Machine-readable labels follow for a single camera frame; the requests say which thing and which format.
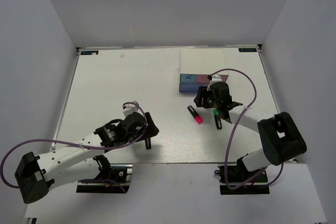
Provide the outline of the small light blue drawer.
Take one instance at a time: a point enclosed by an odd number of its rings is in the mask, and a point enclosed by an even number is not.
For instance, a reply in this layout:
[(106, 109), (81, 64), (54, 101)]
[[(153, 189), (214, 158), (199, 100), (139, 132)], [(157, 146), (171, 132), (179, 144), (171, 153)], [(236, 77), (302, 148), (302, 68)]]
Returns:
[(196, 74), (186, 74), (186, 73), (180, 74), (180, 83), (195, 83), (196, 79), (197, 79)]

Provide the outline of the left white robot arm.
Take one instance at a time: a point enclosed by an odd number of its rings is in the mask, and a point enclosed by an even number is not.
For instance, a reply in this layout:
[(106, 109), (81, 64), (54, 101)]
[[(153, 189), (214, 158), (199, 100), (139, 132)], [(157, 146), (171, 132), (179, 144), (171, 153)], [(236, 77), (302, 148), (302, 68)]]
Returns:
[(115, 178), (105, 153), (127, 144), (157, 136), (159, 129), (149, 112), (133, 112), (124, 119), (112, 120), (95, 129), (75, 146), (67, 145), (53, 152), (25, 154), (15, 178), (25, 204), (45, 197), (52, 189), (79, 180), (103, 183)]

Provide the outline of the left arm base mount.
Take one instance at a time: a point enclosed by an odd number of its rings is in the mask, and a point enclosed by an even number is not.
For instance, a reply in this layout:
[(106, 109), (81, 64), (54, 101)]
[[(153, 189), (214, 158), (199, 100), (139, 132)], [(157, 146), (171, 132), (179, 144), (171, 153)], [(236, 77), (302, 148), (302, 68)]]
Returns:
[(126, 194), (132, 178), (133, 165), (110, 164), (110, 167), (101, 171), (91, 182), (78, 182), (77, 193), (89, 194)]

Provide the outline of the pink drawer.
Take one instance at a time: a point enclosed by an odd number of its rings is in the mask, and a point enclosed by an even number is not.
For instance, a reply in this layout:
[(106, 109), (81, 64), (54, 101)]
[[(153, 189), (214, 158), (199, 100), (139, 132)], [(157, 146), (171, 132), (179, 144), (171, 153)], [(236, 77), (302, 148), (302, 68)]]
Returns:
[[(226, 82), (226, 80), (228, 79), (228, 75), (227, 74), (220, 74), (220, 77), (222, 79), (222, 81)], [(207, 74), (197, 74), (196, 75), (196, 80), (195, 83), (198, 84), (209, 84), (210, 80), (208, 79), (208, 75)]]

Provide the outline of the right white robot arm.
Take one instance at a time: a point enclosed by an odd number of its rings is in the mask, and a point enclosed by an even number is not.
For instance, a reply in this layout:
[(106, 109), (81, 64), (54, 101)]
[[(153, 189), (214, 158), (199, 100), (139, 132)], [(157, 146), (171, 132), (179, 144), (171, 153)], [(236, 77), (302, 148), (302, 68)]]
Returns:
[(257, 113), (233, 101), (225, 82), (199, 87), (194, 103), (198, 108), (215, 109), (219, 118), (233, 124), (234, 129), (241, 125), (259, 134), (260, 149), (239, 158), (232, 172), (230, 166), (224, 165), (222, 180), (229, 187), (253, 183), (268, 166), (282, 165), (307, 151), (307, 145), (289, 113)]

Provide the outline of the wide blue bottom drawer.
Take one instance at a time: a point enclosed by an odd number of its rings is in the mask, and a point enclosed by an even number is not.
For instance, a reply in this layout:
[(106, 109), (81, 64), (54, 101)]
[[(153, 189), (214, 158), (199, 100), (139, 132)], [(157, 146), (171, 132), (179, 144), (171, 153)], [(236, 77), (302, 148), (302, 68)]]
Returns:
[(180, 93), (197, 93), (199, 90), (199, 87), (201, 86), (202, 84), (197, 84), (197, 83), (180, 83), (179, 92)]

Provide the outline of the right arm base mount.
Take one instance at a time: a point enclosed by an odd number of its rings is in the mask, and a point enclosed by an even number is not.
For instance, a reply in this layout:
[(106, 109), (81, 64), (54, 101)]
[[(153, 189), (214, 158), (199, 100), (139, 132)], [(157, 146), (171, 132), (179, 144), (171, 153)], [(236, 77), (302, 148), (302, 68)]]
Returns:
[[(225, 183), (224, 177), (224, 168), (225, 166), (218, 166), (217, 169), (214, 171), (214, 175), (218, 176), (219, 178), (219, 189), (221, 195), (268, 195), (270, 194), (268, 184), (268, 177), (265, 171), (260, 174), (258, 177), (254, 178), (252, 181), (248, 182), (247, 184), (239, 187), (235, 190), (230, 190), (227, 188)], [(234, 187), (242, 182), (246, 181), (253, 175), (255, 175), (257, 171), (254, 172), (240, 172), (238, 168), (233, 165), (229, 164), (227, 166), (227, 177), (229, 185)]]

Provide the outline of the white drawer organizer box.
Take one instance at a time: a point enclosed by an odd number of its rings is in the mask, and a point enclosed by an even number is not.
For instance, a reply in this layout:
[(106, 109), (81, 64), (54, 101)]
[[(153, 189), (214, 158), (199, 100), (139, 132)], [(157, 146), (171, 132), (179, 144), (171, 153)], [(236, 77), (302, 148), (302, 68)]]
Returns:
[(207, 74), (226, 68), (225, 51), (220, 48), (182, 48), (180, 74)]

